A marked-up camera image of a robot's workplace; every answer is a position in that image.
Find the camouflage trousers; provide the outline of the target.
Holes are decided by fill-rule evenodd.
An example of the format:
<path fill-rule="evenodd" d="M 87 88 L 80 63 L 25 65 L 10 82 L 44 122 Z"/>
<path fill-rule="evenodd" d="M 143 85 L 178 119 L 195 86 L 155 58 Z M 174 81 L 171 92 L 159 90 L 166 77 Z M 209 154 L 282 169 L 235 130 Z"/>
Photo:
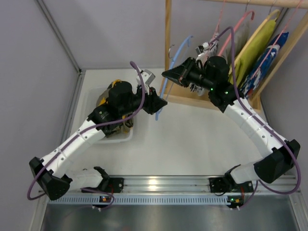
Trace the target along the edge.
<path fill-rule="evenodd" d="M 109 90 L 117 83 L 121 82 L 121 80 L 117 79 L 114 80 L 108 87 L 107 89 L 99 96 L 97 102 L 96 102 L 96 107 L 105 104 L 106 99 L 109 96 Z M 118 127 L 116 127 L 112 132 L 108 133 L 106 135 L 107 138 L 110 138 L 112 136 L 115 136 L 117 134 L 127 134 L 130 132 L 130 130 L 133 128 L 133 118 L 130 120 L 127 120 L 120 124 Z"/>

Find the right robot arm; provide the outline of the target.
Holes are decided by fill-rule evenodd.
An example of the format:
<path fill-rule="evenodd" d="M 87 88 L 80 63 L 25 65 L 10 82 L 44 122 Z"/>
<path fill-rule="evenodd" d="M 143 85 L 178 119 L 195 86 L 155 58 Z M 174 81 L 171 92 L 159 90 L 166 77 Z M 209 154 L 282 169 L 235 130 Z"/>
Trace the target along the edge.
<path fill-rule="evenodd" d="M 296 160 L 300 144 L 296 140 L 286 140 L 268 126 L 237 87 L 228 81 L 228 73 L 229 65 L 220 56 L 210 57 L 203 66 L 189 57 L 179 66 L 164 71 L 162 76 L 184 88 L 194 84 L 208 90 L 211 103 L 232 119 L 257 147 L 261 159 L 237 165 L 225 173 L 223 179 L 230 189 L 249 181 L 259 182 L 266 187 L 296 167 L 297 183 L 292 190 L 283 194 L 296 192 L 301 182 Z"/>

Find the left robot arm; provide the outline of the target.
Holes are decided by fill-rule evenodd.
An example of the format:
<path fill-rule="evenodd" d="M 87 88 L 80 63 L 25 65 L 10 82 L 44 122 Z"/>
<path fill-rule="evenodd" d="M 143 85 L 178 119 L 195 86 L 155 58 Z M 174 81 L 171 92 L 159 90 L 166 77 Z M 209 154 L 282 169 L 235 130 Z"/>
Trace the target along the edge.
<path fill-rule="evenodd" d="M 115 80 L 69 139 L 50 154 L 31 159 L 29 166 L 36 182 L 50 200 L 57 200 L 72 190 L 104 191 L 110 180 L 104 169 L 70 171 L 73 161 L 97 141 L 115 134 L 138 109 L 153 115 L 166 105 L 167 101 L 160 98 L 153 87 L 143 91 L 138 85 L 134 93 L 129 82 Z"/>

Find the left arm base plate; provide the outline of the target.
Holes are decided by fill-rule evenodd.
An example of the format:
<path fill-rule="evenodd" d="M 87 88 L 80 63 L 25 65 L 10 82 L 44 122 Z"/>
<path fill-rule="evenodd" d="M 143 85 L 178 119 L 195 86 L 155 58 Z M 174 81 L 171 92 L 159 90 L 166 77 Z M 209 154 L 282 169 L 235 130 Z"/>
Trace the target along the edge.
<path fill-rule="evenodd" d="M 124 178 L 111 177 L 103 181 L 101 191 L 106 193 L 121 193 L 124 188 Z"/>

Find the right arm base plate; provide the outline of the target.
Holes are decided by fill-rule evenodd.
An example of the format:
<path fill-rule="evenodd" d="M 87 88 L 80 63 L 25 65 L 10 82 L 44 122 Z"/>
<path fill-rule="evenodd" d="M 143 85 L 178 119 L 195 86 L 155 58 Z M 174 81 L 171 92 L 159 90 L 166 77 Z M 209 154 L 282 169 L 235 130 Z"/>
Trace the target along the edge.
<path fill-rule="evenodd" d="M 209 178 L 210 191 L 212 193 L 231 193 L 240 192 L 240 187 L 234 180 L 227 177 L 212 177 Z"/>

